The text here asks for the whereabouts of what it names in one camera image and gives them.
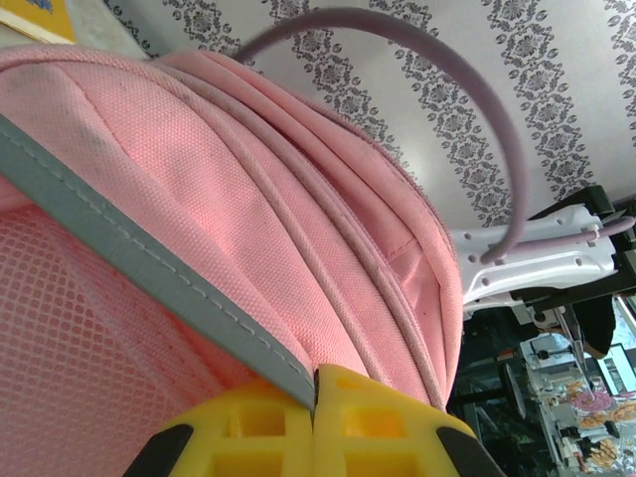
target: wallpaper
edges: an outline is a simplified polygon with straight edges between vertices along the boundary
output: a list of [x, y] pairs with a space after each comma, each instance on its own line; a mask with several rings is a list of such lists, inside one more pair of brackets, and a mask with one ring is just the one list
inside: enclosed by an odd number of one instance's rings
[[[523, 136], [530, 212], [581, 187], [636, 193], [636, 0], [104, 0], [150, 57], [231, 54], [285, 18], [357, 6], [434, 35], [493, 86]], [[504, 224], [505, 164], [467, 94], [427, 59], [349, 30], [296, 35], [250, 66], [387, 148], [454, 228]]]

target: gray strap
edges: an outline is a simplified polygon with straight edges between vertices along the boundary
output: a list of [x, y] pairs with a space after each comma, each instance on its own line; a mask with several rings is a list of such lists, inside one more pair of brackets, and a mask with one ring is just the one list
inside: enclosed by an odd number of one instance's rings
[[295, 356], [2, 114], [0, 174], [158, 303], [313, 410], [314, 383]]

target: yellow plastic object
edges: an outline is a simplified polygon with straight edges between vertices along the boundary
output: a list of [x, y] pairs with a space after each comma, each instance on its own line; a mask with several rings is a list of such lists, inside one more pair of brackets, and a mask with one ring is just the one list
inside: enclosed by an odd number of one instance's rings
[[320, 368], [315, 477], [457, 477], [439, 427], [464, 422], [337, 366]]
[[167, 423], [194, 433], [170, 477], [312, 475], [309, 411], [262, 380], [228, 391]]
[[168, 422], [164, 434], [191, 428], [183, 450], [166, 460], [175, 440], [155, 442], [124, 477], [459, 476], [436, 431], [474, 437], [466, 424], [338, 366], [319, 377], [313, 425], [305, 407], [258, 380]]

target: white bracket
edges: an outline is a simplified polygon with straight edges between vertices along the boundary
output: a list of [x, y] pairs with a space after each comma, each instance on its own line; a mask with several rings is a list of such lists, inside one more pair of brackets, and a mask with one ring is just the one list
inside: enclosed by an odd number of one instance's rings
[[[602, 227], [600, 218], [590, 214], [584, 206], [569, 206], [543, 219], [526, 222], [520, 241], [572, 236]], [[616, 250], [609, 238], [511, 251], [494, 263], [482, 264], [479, 257], [502, 238], [506, 229], [507, 226], [500, 226], [451, 231], [462, 276], [464, 304], [468, 308], [485, 307], [476, 306], [475, 301], [492, 295], [500, 295], [491, 300], [491, 306], [496, 306], [495, 303], [508, 301], [505, 294], [515, 290], [570, 288], [615, 273], [612, 255]]]
[[484, 296], [483, 298], [478, 298], [470, 303], [464, 303], [464, 313], [470, 313], [472, 316], [472, 313], [475, 311], [486, 308], [513, 308], [523, 304], [524, 303], [521, 301], [515, 301], [510, 293], [500, 293], [498, 295]]

